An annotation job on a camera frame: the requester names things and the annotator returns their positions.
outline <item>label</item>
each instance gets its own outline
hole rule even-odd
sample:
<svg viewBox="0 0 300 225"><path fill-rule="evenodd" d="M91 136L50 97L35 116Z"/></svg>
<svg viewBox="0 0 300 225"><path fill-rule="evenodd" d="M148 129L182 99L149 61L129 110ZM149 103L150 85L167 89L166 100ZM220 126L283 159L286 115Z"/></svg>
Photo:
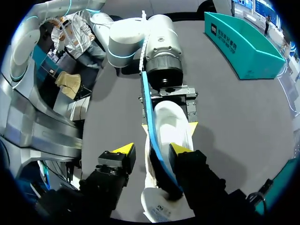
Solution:
<svg viewBox="0 0 300 225"><path fill-rule="evenodd" d="M217 26L214 25L213 23L211 24L211 28L210 28L211 32L213 35L217 35Z"/></svg>
<svg viewBox="0 0 300 225"><path fill-rule="evenodd" d="M170 221L168 217L170 216L171 212L166 207L158 205L155 208L150 207L149 209L149 213L156 222L161 223Z"/></svg>

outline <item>metal bracket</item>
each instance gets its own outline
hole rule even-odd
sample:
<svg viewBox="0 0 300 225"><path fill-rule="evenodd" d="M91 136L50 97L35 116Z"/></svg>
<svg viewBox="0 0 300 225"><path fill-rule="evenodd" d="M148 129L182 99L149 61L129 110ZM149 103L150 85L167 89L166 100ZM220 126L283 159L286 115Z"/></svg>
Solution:
<svg viewBox="0 0 300 225"><path fill-rule="evenodd" d="M151 100L152 103L158 98L167 98L170 100L170 97L180 97L183 96L186 103L187 114L186 117L188 122L197 122L197 109L196 109L196 101L195 99L198 96L195 88L191 88L188 86L177 86L177 87L169 87L160 89L160 92L151 90ZM142 125L147 125L146 112L143 105L143 98L139 97L139 100L142 103Z"/></svg>

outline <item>exhibition hall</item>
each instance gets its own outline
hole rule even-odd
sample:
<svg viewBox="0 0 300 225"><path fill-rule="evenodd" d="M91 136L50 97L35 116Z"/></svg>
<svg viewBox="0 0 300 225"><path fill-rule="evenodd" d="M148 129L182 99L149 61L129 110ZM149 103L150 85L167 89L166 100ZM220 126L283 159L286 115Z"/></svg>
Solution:
<svg viewBox="0 0 300 225"><path fill-rule="evenodd" d="M300 156L299 50L277 9L34 1L2 56L0 149L37 217L262 222Z"/></svg>

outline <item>yellow triangle marker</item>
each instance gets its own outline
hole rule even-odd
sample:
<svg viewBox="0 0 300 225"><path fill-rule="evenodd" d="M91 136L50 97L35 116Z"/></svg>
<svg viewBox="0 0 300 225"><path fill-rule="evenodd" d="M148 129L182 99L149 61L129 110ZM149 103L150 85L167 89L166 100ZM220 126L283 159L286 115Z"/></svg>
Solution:
<svg viewBox="0 0 300 225"><path fill-rule="evenodd" d="M146 132L146 135L148 135L148 125L147 124L143 124L142 128L144 129L144 131Z"/></svg>
<svg viewBox="0 0 300 225"><path fill-rule="evenodd" d="M175 143L171 143L170 144L172 146L172 148L174 149L176 155L180 154L180 153L183 153L183 152L192 152L192 150L190 149L187 149L185 147L182 147L180 145L177 145Z"/></svg>
<svg viewBox="0 0 300 225"><path fill-rule="evenodd" d="M123 154L126 154L128 155L128 153L132 150L132 148L134 147L134 143L130 143L128 145L125 145L119 149L116 149L116 150L113 150L111 151L112 153L123 153Z"/></svg>
<svg viewBox="0 0 300 225"><path fill-rule="evenodd" d="M192 135L194 134L197 125L198 125L198 122L191 122L191 123L189 123L190 131L191 131ZM143 124L142 128L144 129L144 131L148 135L148 125L147 124Z"/></svg>
<svg viewBox="0 0 300 225"><path fill-rule="evenodd" d="M191 129L192 136L194 134L194 131L195 131L197 125L198 125L198 122L191 122L191 123L189 123L189 127Z"/></svg>

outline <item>person in white jacket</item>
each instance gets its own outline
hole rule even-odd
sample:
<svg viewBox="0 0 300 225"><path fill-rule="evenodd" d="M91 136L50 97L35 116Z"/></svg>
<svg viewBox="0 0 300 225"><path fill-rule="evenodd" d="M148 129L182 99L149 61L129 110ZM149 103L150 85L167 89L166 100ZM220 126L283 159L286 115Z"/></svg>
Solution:
<svg viewBox="0 0 300 225"><path fill-rule="evenodd" d="M106 53L94 41L95 36L88 25L77 14L63 16L59 20L62 23L69 20L65 28L73 44L66 38L60 24L57 21L51 21L54 25L51 39L54 42L55 49L62 51L66 47L67 51L85 66L100 69Z"/></svg>

